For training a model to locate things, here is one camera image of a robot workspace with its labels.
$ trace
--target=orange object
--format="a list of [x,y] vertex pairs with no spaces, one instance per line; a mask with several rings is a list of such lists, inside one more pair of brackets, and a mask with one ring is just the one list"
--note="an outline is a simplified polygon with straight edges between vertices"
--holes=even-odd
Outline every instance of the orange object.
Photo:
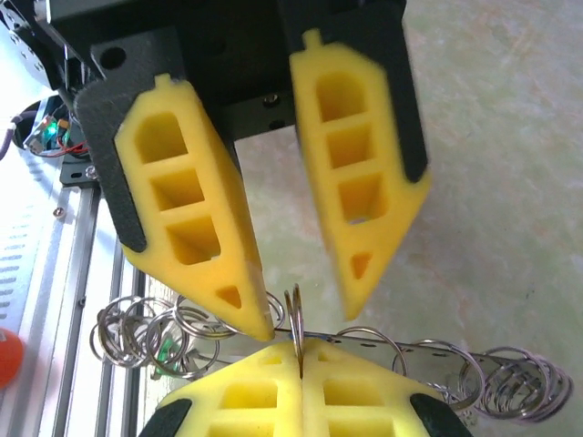
[[0,390],[16,376],[25,347],[14,333],[0,328]]

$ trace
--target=screw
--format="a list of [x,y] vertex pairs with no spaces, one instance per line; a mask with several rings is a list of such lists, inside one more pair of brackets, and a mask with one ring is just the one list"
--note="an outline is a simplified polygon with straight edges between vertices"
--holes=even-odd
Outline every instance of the screw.
[[87,176],[87,179],[97,179],[97,170],[95,170],[95,166],[87,167],[85,169],[85,176]]
[[53,216],[57,217],[57,218],[61,218],[65,216],[65,210],[61,207],[55,208],[55,210],[53,211]]

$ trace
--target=red wire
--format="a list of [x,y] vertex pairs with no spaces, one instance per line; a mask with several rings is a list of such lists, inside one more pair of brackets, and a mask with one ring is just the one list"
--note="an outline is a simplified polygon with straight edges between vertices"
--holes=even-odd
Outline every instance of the red wire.
[[87,143],[86,141],[82,141],[77,145],[74,145],[73,147],[69,147],[69,148],[65,148],[65,145],[63,144],[63,141],[61,141],[61,138],[57,138],[56,139],[56,143],[59,145],[59,147],[61,147],[61,151],[56,152],[54,155],[46,155],[45,158],[58,158],[58,157],[62,157],[63,155],[66,155],[67,153],[85,153],[88,151],[87,147],[83,147],[79,150],[77,150],[77,148],[83,146],[85,143]]

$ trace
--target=yellow foam pad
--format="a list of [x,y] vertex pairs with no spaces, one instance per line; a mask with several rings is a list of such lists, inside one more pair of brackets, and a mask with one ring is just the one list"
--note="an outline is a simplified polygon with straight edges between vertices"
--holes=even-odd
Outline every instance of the yellow foam pad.
[[317,30],[290,56],[302,151],[347,319],[358,316],[430,187],[405,176],[384,69]]
[[115,137],[148,247],[128,260],[258,340],[271,315],[239,171],[196,92],[168,75]]
[[409,403],[438,394],[322,340],[305,343],[300,379],[293,344],[259,351],[172,392],[159,405],[192,406],[176,437],[426,437]]

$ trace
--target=screw hole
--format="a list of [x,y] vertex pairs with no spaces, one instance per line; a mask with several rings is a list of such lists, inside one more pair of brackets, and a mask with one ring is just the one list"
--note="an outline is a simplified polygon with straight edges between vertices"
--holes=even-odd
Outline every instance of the screw hole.
[[273,120],[270,123],[271,130],[281,129],[282,127],[285,127],[285,121],[283,121],[283,120]]
[[99,63],[106,70],[120,68],[124,62],[126,62],[126,51],[121,47],[110,47],[99,58]]
[[263,99],[263,106],[267,108],[276,107],[280,104],[281,99],[277,94],[271,94]]

